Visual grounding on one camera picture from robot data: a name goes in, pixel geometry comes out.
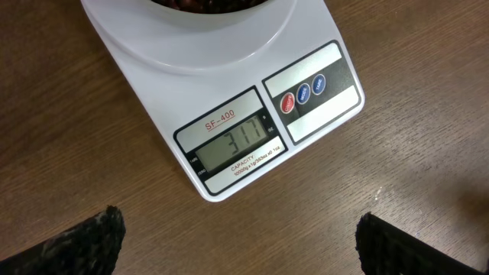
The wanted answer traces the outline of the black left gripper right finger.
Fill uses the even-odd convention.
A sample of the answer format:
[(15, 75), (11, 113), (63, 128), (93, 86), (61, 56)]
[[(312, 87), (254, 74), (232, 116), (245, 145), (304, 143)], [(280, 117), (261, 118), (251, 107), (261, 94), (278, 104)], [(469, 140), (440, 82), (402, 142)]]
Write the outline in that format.
[(355, 240), (366, 275), (483, 275), (370, 212), (357, 224)]

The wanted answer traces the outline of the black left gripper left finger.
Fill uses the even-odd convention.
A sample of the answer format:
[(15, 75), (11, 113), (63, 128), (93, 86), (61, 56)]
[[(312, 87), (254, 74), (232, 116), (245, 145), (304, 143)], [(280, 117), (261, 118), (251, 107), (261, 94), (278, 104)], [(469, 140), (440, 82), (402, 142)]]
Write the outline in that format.
[(125, 236), (121, 210), (104, 211), (1, 261), (1, 275), (111, 275)]

